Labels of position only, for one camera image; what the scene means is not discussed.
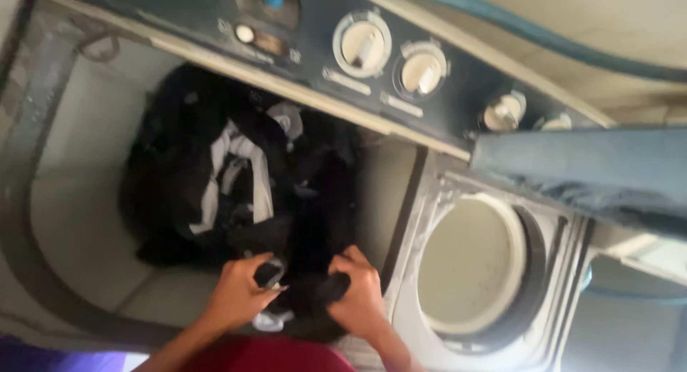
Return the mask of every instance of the human hand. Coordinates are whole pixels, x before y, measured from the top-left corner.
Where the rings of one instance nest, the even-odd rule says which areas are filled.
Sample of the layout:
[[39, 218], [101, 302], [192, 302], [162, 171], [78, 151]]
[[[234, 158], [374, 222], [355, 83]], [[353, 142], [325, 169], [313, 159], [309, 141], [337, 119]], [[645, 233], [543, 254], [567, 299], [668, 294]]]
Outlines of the human hand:
[[202, 326], [222, 332], [236, 329], [253, 320], [277, 298], [281, 289], [262, 289], [253, 279], [258, 267], [272, 256], [272, 253], [262, 253], [251, 259], [227, 262], [210, 302], [199, 318]]
[[329, 315], [353, 335], [370, 341], [389, 326], [385, 318], [379, 273], [357, 246], [336, 255], [329, 273], [340, 271], [350, 277], [350, 286], [339, 301], [327, 307]]

